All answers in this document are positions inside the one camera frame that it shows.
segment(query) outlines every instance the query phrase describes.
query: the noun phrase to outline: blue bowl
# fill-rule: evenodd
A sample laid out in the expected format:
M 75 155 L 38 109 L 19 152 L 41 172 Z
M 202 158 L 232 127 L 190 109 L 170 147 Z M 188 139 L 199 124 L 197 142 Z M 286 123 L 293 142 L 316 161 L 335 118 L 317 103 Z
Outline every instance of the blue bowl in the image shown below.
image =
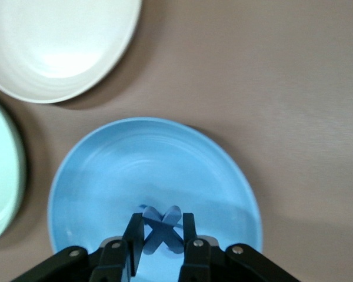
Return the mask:
M 154 117 L 109 123 L 69 152 L 49 197 L 53 250 L 78 245 L 92 253 L 121 236 L 141 206 L 165 213 L 173 205 L 193 213 L 197 233 L 215 237 L 223 250 L 246 243 L 261 251 L 259 209 L 235 162 L 198 131 Z M 182 263 L 183 254 L 163 244 L 142 255 L 132 280 L 177 281 Z

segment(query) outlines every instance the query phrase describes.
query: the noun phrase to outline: brown table surface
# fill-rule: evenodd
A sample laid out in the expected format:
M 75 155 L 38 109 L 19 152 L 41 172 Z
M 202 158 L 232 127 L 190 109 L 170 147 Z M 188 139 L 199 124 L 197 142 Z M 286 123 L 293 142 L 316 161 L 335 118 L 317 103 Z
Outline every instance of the brown table surface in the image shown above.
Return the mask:
M 353 281 L 353 1 L 149 1 L 116 68 L 66 102 L 0 93 L 28 150 L 23 205 L 0 237 L 0 281 L 52 254 L 49 188 L 108 122 L 157 116 L 220 144 L 248 178 L 264 254 L 302 281 Z

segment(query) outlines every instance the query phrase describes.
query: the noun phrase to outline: stacked plates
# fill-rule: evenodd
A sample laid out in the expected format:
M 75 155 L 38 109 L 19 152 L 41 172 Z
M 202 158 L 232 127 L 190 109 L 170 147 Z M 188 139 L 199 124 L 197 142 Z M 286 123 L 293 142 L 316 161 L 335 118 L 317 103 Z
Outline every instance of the stacked plates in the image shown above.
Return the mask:
M 26 165 L 22 142 L 8 114 L 0 107 L 0 235 L 22 200 Z

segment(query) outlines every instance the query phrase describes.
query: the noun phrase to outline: white plate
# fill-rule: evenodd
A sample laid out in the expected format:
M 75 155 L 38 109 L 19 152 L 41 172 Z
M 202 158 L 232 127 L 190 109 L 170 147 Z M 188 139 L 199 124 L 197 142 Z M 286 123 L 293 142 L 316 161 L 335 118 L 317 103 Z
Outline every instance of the white plate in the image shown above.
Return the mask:
M 141 0 L 0 0 L 0 90 L 55 103 L 98 83 L 120 60 Z

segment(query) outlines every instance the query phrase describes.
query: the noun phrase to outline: screw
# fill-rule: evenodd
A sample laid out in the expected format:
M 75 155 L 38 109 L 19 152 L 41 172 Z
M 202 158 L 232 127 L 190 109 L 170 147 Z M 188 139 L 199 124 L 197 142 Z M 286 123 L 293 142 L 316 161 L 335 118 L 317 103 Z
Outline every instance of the screw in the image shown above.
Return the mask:
M 118 247 L 120 247 L 121 246 L 121 243 L 120 242 L 116 242 L 116 243 L 114 243 L 114 244 L 112 244 L 112 248 L 113 249 L 117 249 Z
M 70 257 L 76 257 L 76 256 L 78 256 L 80 254 L 80 251 L 79 250 L 74 250 L 74 251 L 71 251 L 70 253 L 69 253 L 69 256 Z
M 195 240 L 194 241 L 195 247 L 201 247 L 202 245 L 204 245 L 204 242 L 202 240 Z
M 233 253 L 235 253 L 235 254 L 241 254 L 241 253 L 244 252 L 244 250 L 243 250 L 242 247 L 240 247 L 240 246 L 234 246 L 231 250 L 232 250 Z

